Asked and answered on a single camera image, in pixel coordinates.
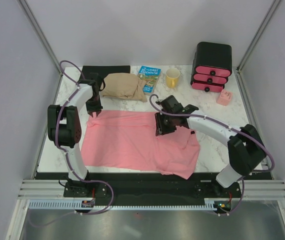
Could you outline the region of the pink t shirt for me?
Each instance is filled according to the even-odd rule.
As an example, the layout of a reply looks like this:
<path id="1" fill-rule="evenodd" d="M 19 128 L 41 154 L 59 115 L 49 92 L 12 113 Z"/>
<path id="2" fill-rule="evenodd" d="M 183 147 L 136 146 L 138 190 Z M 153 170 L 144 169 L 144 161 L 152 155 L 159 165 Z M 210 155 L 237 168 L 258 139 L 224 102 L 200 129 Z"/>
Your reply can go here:
<path id="1" fill-rule="evenodd" d="M 200 149 L 196 134 L 185 127 L 157 136 L 154 112 L 105 110 L 87 121 L 81 156 L 86 166 L 154 171 L 188 179 Z"/>

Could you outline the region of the beige t shirt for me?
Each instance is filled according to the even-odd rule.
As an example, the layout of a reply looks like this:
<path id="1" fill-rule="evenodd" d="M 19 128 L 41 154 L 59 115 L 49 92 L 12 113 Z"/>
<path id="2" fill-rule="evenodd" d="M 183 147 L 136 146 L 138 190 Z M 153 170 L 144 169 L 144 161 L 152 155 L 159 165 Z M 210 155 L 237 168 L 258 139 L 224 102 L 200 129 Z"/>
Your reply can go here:
<path id="1" fill-rule="evenodd" d="M 101 95 L 107 98 L 147 102 L 143 88 L 146 81 L 132 73 L 111 73 L 104 78 Z"/>

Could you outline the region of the yellow mug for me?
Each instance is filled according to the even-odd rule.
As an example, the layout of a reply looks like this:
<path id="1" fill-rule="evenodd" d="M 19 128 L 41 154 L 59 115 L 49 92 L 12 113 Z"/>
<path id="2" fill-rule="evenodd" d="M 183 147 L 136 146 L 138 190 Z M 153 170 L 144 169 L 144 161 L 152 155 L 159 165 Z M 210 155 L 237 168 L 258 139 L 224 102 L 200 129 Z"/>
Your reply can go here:
<path id="1" fill-rule="evenodd" d="M 178 85 L 180 78 L 180 71 L 176 68 L 170 68 L 165 73 L 165 81 L 168 88 L 175 88 Z"/>

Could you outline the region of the pink cube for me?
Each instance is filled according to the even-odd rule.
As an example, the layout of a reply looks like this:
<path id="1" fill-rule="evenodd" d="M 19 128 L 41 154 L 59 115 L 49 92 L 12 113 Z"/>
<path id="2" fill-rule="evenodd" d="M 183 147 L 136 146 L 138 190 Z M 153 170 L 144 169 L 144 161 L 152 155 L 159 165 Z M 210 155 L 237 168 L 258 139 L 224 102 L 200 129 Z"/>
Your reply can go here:
<path id="1" fill-rule="evenodd" d="M 233 93 L 231 91 L 222 90 L 219 97 L 216 100 L 216 103 L 222 106 L 227 106 L 230 104 L 233 98 Z"/>

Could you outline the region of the black pink drawer unit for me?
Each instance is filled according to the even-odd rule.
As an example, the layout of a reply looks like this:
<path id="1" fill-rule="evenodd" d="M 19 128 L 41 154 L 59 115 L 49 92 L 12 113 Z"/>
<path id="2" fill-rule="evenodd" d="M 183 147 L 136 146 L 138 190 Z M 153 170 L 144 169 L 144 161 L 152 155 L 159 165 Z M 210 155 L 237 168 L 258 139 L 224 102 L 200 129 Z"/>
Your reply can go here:
<path id="1" fill-rule="evenodd" d="M 194 90 L 220 93 L 232 74 L 232 47 L 202 41 L 196 46 L 190 85 Z"/>

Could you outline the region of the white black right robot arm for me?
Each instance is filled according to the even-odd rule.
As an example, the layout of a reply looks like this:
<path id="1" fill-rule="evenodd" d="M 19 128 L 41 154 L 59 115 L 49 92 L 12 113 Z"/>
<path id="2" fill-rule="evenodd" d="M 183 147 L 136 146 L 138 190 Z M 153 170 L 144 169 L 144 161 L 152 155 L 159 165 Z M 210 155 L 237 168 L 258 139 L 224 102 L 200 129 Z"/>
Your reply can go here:
<path id="1" fill-rule="evenodd" d="M 164 100 L 153 102 L 151 106 L 157 110 L 155 114 L 156 135 L 163 136 L 174 133 L 178 127 L 203 133 L 227 147 L 229 163 L 215 177 L 211 184 L 212 193 L 223 197 L 230 186 L 248 176 L 267 156 L 267 150 L 253 125 L 234 127 L 203 113 L 198 107 L 188 104 L 183 106 L 170 95 Z"/>

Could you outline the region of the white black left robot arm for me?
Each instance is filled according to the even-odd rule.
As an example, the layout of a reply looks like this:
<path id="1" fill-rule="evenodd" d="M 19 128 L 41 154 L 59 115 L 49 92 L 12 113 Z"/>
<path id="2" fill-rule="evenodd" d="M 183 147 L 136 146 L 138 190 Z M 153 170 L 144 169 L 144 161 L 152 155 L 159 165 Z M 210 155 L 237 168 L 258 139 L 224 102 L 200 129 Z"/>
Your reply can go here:
<path id="1" fill-rule="evenodd" d="M 89 116 L 98 116 L 103 107 L 100 100 L 104 79 L 98 73 L 76 82 L 74 92 L 62 105 L 51 104 L 47 109 L 47 135 L 50 141 L 64 154 L 68 169 L 64 185 L 66 198 L 91 197 L 95 184 L 89 178 L 80 150 L 82 127 L 79 110 L 86 107 Z"/>

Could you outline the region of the black notebook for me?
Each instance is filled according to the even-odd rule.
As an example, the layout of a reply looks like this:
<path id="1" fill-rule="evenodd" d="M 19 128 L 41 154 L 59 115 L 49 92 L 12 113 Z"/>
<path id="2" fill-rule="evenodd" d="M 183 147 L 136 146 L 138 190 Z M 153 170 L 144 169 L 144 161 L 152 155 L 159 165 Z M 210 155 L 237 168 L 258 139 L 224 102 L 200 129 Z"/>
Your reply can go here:
<path id="1" fill-rule="evenodd" d="M 130 65 L 109 65 L 109 66 L 93 66 L 85 65 L 82 67 L 82 73 L 86 80 L 91 78 L 91 74 L 98 74 L 101 78 L 107 77 L 109 74 L 114 73 L 127 73 L 131 72 Z"/>

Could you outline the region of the blue treehouse book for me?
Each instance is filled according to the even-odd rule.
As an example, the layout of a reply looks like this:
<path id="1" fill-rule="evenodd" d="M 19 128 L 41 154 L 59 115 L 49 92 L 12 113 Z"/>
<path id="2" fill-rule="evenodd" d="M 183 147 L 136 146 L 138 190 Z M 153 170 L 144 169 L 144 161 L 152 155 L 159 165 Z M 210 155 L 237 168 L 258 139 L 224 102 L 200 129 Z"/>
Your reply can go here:
<path id="1" fill-rule="evenodd" d="M 160 68 L 141 66 L 137 76 L 145 82 L 142 88 L 145 95 L 153 94 L 161 72 Z"/>

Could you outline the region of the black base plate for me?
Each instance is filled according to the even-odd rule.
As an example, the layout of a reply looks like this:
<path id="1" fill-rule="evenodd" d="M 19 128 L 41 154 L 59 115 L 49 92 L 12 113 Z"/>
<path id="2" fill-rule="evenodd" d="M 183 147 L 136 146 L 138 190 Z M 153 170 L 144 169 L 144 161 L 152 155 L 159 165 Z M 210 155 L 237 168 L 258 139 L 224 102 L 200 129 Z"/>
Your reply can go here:
<path id="1" fill-rule="evenodd" d="M 67 173 L 37 173 L 36 180 L 52 180 L 64 188 L 64 197 L 93 197 L 97 206 L 173 207 L 203 205 L 205 199 L 235 200 L 241 196 L 237 182 L 220 186 L 216 173 L 194 173 L 187 180 L 160 173 L 90 173 L 95 182 L 69 180 Z"/>

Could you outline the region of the aluminium front rail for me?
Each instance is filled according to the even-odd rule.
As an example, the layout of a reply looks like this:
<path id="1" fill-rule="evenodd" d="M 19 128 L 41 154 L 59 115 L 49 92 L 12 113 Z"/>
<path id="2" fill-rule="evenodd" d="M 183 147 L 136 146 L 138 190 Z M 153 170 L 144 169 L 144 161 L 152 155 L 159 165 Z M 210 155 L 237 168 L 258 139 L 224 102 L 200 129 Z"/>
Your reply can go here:
<path id="1" fill-rule="evenodd" d="M 245 180 L 234 182 L 230 187 L 223 188 L 214 180 L 157 180 L 151 175 L 141 175 L 139 179 L 106 180 L 104 183 L 94 183 L 96 198 L 106 198 L 114 194 L 116 197 L 130 195 L 142 197 L 151 195 L 161 197 L 187 196 L 199 199 L 238 199 L 246 200 L 285 200 L 285 183 L 281 180 Z M 25 180 L 18 196 L 20 198 L 62 198 L 64 189 L 56 180 Z"/>

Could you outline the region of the left aluminium frame post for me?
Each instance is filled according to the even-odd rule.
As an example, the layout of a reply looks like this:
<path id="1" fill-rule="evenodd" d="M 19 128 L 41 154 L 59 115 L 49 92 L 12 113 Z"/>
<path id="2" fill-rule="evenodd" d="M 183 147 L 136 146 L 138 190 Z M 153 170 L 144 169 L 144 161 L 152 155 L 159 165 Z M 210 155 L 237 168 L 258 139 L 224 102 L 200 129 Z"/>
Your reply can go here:
<path id="1" fill-rule="evenodd" d="M 30 5 L 28 4 L 28 1 L 27 0 L 17 0 L 17 2 L 21 6 L 26 18 L 28 19 L 28 21 L 29 21 L 30 25 L 32 26 L 35 34 L 37 35 L 40 43 L 42 44 L 46 53 L 48 54 L 51 62 L 55 66 L 58 73 L 60 75 L 62 75 L 62 71 L 61 71 L 60 66 L 59 66 L 58 58 L 57 58 L 56 54 L 54 53 L 47 37 L 45 36 L 36 16 L 34 15 L 32 9 L 30 7 Z"/>

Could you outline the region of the aluminium frame post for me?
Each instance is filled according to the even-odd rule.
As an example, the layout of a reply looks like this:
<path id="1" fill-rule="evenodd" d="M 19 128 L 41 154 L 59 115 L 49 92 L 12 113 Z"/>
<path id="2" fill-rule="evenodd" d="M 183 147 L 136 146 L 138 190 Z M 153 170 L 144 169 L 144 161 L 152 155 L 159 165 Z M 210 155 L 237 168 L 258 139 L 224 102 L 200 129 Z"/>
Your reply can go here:
<path id="1" fill-rule="evenodd" d="M 55 66 L 58 73 L 60 75 L 62 75 L 62 71 L 61 71 L 60 66 L 59 66 L 58 58 L 57 58 L 56 54 L 54 53 L 47 37 L 45 36 L 36 16 L 34 15 L 32 9 L 30 7 L 30 5 L 28 4 L 28 1 L 27 0 L 17 0 L 17 2 L 21 6 L 26 18 L 28 19 L 28 21 L 29 21 L 30 25 L 32 26 L 35 34 L 37 35 L 40 43 L 42 44 L 46 53 L 48 54 L 51 62 Z"/>
<path id="2" fill-rule="evenodd" d="M 254 52 L 257 44 L 259 43 L 260 39 L 262 38 L 263 34 L 265 33 L 266 28 L 268 27 L 268 25 L 272 21 L 274 15 L 276 14 L 276 12 L 279 9 L 282 2 L 283 2 L 282 0 L 273 0 L 272 1 L 267 13 L 265 14 L 265 16 L 264 16 L 262 22 L 260 23 L 256 33 L 254 34 L 254 37 L 252 38 L 247 50 L 245 51 L 245 54 L 241 58 L 238 66 L 236 67 L 236 70 L 238 73 L 240 73 L 244 69 L 246 63 L 248 62 L 250 56 Z"/>

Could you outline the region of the right aluminium frame post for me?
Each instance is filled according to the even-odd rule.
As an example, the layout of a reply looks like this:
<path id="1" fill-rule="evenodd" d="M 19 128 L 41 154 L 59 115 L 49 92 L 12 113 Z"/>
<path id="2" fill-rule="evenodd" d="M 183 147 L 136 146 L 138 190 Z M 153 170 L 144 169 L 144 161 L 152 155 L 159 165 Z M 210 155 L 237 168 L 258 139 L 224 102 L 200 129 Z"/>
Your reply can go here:
<path id="1" fill-rule="evenodd" d="M 236 70 L 238 73 L 240 73 L 244 69 L 246 63 L 248 62 L 250 56 L 254 52 L 257 44 L 259 43 L 260 39 L 262 38 L 263 34 L 265 33 L 266 28 L 268 27 L 268 25 L 272 21 L 274 15 L 276 14 L 276 12 L 279 9 L 282 2 L 283 2 L 282 0 L 273 0 L 272 1 L 267 13 L 265 14 L 265 16 L 264 16 L 262 22 L 260 23 L 256 33 L 254 34 L 254 37 L 252 38 L 247 50 L 245 51 L 245 54 L 241 58 L 238 66 L 236 67 Z"/>

